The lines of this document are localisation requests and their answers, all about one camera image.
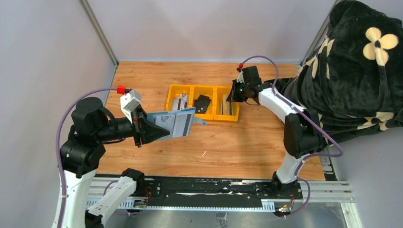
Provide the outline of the blue leather card holder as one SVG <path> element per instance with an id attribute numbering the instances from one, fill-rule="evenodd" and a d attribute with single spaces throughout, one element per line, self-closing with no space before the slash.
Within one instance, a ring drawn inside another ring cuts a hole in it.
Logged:
<path id="1" fill-rule="evenodd" d="M 188 136 L 194 123 L 207 125 L 205 120 L 195 116 L 195 112 L 196 107 L 176 111 L 152 112 L 147 115 L 147 120 L 170 132 L 168 136 L 157 139 L 158 141 L 169 140 Z"/>

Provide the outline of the black VIP credit card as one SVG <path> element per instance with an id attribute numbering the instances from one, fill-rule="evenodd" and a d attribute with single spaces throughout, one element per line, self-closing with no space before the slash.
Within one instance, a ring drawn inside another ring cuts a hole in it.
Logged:
<path id="1" fill-rule="evenodd" d="M 193 106 L 196 107 L 197 114 L 205 114 L 211 103 L 209 96 L 199 95 L 196 100 L 194 100 Z"/>

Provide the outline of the grey white credit card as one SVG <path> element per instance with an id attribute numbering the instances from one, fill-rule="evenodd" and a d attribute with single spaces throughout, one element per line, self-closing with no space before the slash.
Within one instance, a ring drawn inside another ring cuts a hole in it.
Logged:
<path id="1" fill-rule="evenodd" d="M 173 103 L 172 103 L 172 106 L 171 106 L 171 110 L 172 110 L 172 111 L 180 110 L 180 109 L 179 109 L 178 102 L 179 102 L 179 97 L 173 99 Z"/>

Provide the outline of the white striped credit card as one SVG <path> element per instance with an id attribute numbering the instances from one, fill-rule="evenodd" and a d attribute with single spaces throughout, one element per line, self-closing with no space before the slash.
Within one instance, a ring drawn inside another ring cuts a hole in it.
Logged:
<path id="1" fill-rule="evenodd" d="M 186 109 L 188 108 L 188 103 L 189 103 L 189 95 L 188 94 L 180 94 L 179 95 L 179 109 Z"/>

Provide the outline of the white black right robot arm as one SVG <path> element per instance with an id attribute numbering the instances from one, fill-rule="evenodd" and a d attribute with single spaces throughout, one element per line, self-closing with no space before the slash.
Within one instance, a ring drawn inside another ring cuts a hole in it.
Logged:
<path id="1" fill-rule="evenodd" d="M 274 83 L 263 82 L 256 66 L 239 64 L 239 76 L 232 81 L 227 102 L 243 103 L 248 99 L 268 108 L 284 124 L 283 144 L 286 150 L 282 164 L 273 173 L 270 190 L 284 198 L 297 187 L 297 176 L 303 161 L 325 143 L 317 112 L 305 109 L 285 98 Z"/>

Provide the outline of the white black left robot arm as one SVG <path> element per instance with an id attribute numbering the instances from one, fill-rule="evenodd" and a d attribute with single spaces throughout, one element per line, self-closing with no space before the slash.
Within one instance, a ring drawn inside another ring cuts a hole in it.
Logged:
<path id="1" fill-rule="evenodd" d="M 95 205 L 86 206 L 89 190 L 105 154 L 106 144 L 134 138 L 141 147 L 169 131 L 148 121 L 139 104 L 129 117 L 115 118 L 96 97 L 80 98 L 69 111 L 73 125 L 67 141 L 57 145 L 60 170 L 60 196 L 53 226 L 56 228 L 102 228 L 118 206 L 130 195 L 151 196 L 143 172 L 131 168 Z"/>

